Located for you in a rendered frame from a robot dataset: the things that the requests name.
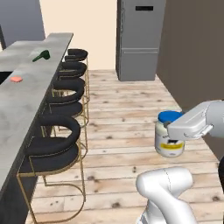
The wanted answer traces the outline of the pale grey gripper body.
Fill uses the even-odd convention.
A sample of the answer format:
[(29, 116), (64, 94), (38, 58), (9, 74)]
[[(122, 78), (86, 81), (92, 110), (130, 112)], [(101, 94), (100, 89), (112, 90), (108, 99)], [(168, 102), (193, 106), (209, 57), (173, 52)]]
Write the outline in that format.
[(186, 141), (206, 135), (214, 127), (207, 123), (207, 110), (211, 105), (211, 101), (202, 102), (170, 123), (167, 126), (169, 138)]

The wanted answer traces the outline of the white blue-lidded mayonnaise jar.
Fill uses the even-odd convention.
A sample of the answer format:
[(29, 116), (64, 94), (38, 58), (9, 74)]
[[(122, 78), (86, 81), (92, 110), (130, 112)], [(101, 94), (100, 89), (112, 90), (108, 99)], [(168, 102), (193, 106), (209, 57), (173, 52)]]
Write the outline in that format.
[(181, 112), (165, 110), (158, 114), (155, 124), (155, 149), (166, 158), (180, 156), (185, 149), (185, 142), (170, 139), (165, 124), (172, 123), (182, 116)]

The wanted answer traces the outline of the green condiment bottle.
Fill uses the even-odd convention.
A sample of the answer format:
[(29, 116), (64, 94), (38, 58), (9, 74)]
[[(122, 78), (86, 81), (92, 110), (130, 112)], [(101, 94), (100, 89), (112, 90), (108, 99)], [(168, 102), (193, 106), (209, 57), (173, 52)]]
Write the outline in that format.
[(45, 59), (45, 60), (49, 60), (50, 59), (50, 53), (48, 50), (44, 50), (43, 52), (40, 53), (39, 56), (35, 57), (32, 61), (35, 62), (37, 60), (40, 59)]

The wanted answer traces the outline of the grey dining counter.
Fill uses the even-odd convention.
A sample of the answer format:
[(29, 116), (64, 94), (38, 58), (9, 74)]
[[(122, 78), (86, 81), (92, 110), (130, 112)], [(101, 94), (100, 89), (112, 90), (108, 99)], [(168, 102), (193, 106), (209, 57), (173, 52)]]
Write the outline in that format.
[[(52, 33), (0, 85), (0, 224), (25, 224), (28, 208), (17, 181), (24, 148), (33, 133), (36, 114), (73, 35)], [(50, 59), (32, 60), (48, 50)]]

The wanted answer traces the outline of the grey fridge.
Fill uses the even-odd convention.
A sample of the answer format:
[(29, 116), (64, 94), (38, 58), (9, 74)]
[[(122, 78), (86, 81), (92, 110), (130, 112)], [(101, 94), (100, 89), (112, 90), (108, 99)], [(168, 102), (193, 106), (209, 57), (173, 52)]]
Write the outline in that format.
[(119, 81), (154, 81), (166, 0), (117, 0), (115, 70)]

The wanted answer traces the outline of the black stool with gold frame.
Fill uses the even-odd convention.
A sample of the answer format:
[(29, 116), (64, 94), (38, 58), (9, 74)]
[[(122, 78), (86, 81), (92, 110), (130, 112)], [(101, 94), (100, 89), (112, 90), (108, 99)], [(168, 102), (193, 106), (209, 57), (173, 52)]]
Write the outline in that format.
[(81, 127), (88, 124), (84, 101), (85, 81), (81, 78), (75, 80), (56, 80), (52, 90), (46, 97), (44, 115), (60, 114), (71, 117), (83, 117)]
[(67, 56), (65, 57), (64, 68), (87, 68), (87, 65), (83, 63), (88, 57), (88, 52), (84, 49), (68, 49)]
[(65, 61), (61, 63), (58, 77), (60, 80), (75, 80), (84, 77), (85, 81), (85, 97), (86, 102), (89, 102), (89, 81), (88, 67), (86, 64), (77, 61)]
[[(22, 178), (36, 178), (41, 176), (44, 184), (47, 187), (62, 186), (62, 184), (48, 184), (46, 176), (62, 173), (71, 168), (75, 163), (80, 162), (81, 181), (84, 181), (83, 163), (81, 157), (81, 126), (72, 117), (65, 115), (41, 115), (39, 123), (43, 129), (45, 126), (63, 126), (71, 130), (67, 137), (50, 137), (41, 136), (33, 137), (24, 150), (24, 159), (17, 171), (17, 182), (20, 186), (24, 200), (30, 211), (34, 224), (46, 224), (46, 221), (38, 222), (32, 210), (31, 201), (25, 191), (22, 183)], [(83, 197), (82, 202), (86, 201), (85, 183), (82, 183), (82, 188), (77, 185), (68, 184), (68, 186), (78, 189)], [(77, 216), (84, 204), (80, 205), (77, 213), (64, 220), (50, 220), (50, 223), (60, 223), (70, 221)]]

